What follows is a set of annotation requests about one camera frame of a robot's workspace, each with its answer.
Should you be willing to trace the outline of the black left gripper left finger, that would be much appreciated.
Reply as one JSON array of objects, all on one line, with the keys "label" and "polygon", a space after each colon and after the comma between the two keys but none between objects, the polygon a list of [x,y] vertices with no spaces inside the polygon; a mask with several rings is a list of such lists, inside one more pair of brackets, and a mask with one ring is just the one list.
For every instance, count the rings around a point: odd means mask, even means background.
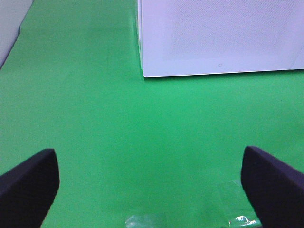
[{"label": "black left gripper left finger", "polygon": [[0,177],[0,226],[39,228],[59,189],[54,149],[43,149]]}]

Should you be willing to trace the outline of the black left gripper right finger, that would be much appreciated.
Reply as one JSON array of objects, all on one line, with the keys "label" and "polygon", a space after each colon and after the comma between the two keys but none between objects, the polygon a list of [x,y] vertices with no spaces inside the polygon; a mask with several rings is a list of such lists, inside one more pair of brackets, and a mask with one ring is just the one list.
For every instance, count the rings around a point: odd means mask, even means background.
[{"label": "black left gripper right finger", "polygon": [[255,146],[244,150],[241,185],[264,228],[304,226],[304,174]]}]

